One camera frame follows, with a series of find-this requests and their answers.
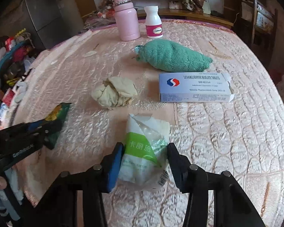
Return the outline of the wooden tv cabinet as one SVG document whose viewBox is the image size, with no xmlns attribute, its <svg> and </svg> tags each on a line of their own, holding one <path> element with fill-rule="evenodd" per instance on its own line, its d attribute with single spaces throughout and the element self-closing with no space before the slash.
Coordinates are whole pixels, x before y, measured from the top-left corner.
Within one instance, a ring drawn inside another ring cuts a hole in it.
<svg viewBox="0 0 284 227">
<path fill-rule="evenodd" d="M 94 12 L 86 17 L 84 28 L 85 29 L 95 29 L 102 26 L 108 26 L 115 24 L 114 18 L 115 11 L 113 8 L 105 9 L 103 11 Z M 180 10 L 180 9 L 168 9 L 161 8 L 158 11 L 161 19 L 184 19 L 188 21 L 197 21 L 202 23 L 209 23 L 214 25 L 219 25 L 231 29 L 233 27 L 233 23 L 210 14 L 204 13 L 195 13 L 189 10 Z"/>
</svg>

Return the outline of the white pill bottle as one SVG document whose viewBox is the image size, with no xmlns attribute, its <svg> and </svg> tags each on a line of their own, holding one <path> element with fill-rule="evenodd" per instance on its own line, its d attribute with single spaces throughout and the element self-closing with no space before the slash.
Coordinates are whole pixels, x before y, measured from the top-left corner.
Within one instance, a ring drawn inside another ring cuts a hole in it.
<svg viewBox="0 0 284 227">
<path fill-rule="evenodd" d="M 144 7 L 146 13 L 146 34 L 148 38 L 156 39 L 162 37 L 162 21 L 158 14 L 158 6 Z"/>
</svg>

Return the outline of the white green plastic bag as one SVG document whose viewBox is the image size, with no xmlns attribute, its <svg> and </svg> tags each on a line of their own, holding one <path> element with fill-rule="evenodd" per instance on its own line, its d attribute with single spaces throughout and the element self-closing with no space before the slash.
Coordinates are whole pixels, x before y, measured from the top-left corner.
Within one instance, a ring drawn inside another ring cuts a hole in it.
<svg viewBox="0 0 284 227">
<path fill-rule="evenodd" d="M 135 191 L 158 191 L 169 179 L 167 145 L 170 124 L 152 116 L 130 114 L 119 180 Z"/>
</svg>

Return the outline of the pink thermos bottle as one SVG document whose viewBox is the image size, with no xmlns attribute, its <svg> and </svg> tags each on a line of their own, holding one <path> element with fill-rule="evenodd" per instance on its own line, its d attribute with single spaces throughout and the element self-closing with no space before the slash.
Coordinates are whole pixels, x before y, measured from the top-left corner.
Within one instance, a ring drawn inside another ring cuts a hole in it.
<svg viewBox="0 0 284 227">
<path fill-rule="evenodd" d="M 137 11 L 131 0 L 114 0 L 114 17 L 122 41 L 140 38 Z"/>
</svg>

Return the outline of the pink quilted table cover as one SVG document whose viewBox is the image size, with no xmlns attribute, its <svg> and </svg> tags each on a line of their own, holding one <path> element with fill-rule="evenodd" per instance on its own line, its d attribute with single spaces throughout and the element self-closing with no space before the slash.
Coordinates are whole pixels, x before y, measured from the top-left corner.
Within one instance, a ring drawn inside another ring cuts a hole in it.
<svg viewBox="0 0 284 227">
<path fill-rule="evenodd" d="M 115 26 L 87 31 L 33 62 L 27 93 L 14 122 L 45 118 L 59 103 L 71 108 L 53 150 L 43 148 L 18 163 L 24 192 L 36 204 L 62 171 L 78 173 L 99 163 L 125 136 L 129 114 L 170 123 L 170 140 L 180 154 L 208 172 L 229 171 L 266 226 L 284 220 L 284 104 L 268 72 L 233 33 L 197 22 L 167 20 L 163 37 L 212 58 L 209 72 L 227 72 L 230 103 L 161 103 L 159 71 L 135 59 L 141 37 L 123 42 Z M 109 77 L 126 77 L 138 96 L 124 107 L 103 108 L 91 93 Z"/>
</svg>

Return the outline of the grey refrigerator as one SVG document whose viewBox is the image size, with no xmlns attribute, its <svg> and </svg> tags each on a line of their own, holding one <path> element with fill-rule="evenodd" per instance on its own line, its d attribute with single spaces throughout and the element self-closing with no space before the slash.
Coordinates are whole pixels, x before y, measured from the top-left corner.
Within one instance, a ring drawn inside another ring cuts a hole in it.
<svg viewBox="0 0 284 227">
<path fill-rule="evenodd" d="M 2 34 L 9 36 L 26 29 L 34 46 L 43 50 L 77 35 L 83 21 L 75 0 L 23 0 L 0 26 Z"/>
</svg>

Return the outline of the beige paper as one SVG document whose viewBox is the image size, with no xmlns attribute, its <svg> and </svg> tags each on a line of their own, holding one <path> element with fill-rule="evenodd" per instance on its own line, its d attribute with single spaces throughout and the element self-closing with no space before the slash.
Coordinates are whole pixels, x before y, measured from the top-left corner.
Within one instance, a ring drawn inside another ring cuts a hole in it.
<svg viewBox="0 0 284 227">
<path fill-rule="evenodd" d="M 126 77 L 109 77 L 91 93 L 93 100 L 106 109 L 124 107 L 131 103 L 138 91 L 134 82 Z"/>
</svg>

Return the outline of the white medicine tablets box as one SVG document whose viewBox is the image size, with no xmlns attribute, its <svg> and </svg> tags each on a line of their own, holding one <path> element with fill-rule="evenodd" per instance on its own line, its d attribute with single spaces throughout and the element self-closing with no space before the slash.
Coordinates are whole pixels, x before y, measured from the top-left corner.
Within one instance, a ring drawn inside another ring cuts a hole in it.
<svg viewBox="0 0 284 227">
<path fill-rule="evenodd" d="M 158 85 L 163 103 L 230 103 L 235 99 L 228 73 L 161 73 Z"/>
</svg>

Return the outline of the cluttered side shelf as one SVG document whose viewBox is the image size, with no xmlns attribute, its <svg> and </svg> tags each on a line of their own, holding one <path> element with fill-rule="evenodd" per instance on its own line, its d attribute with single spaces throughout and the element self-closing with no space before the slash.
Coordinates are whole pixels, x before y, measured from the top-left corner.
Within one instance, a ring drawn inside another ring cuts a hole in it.
<svg viewBox="0 0 284 227">
<path fill-rule="evenodd" d="M 34 58 L 30 34 L 20 31 L 16 37 L 0 37 L 0 129 L 9 126 L 14 107 L 15 84 L 20 81 Z"/>
</svg>

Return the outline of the dark green snack wrapper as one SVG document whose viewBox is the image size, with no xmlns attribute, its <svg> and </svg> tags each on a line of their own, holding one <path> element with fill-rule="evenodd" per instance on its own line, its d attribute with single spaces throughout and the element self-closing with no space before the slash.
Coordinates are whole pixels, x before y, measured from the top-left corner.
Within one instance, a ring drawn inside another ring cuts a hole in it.
<svg viewBox="0 0 284 227">
<path fill-rule="evenodd" d="M 45 125 L 45 146 L 52 150 L 54 149 L 63 124 L 66 120 L 71 103 L 60 103 L 52 112 L 43 120 Z"/>
</svg>

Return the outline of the green knitted cloth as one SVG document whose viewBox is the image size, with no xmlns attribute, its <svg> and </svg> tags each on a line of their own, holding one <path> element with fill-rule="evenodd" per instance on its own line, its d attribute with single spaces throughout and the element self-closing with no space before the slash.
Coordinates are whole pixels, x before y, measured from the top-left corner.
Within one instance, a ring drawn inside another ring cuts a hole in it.
<svg viewBox="0 0 284 227">
<path fill-rule="evenodd" d="M 134 52 L 137 61 L 166 72 L 203 72 L 212 63 L 212 58 L 170 40 L 151 40 Z"/>
</svg>

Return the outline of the wooden chair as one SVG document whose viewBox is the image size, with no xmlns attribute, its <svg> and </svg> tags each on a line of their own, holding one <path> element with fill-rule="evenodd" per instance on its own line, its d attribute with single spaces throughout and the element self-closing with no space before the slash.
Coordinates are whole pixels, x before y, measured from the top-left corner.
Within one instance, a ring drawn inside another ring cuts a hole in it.
<svg viewBox="0 0 284 227">
<path fill-rule="evenodd" d="M 235 33 L 255 50 L 272 51 L 278 25 L 277 9 L 260 0 L 224 0 L 224 16 L 233 23 Z"/>
</svg>

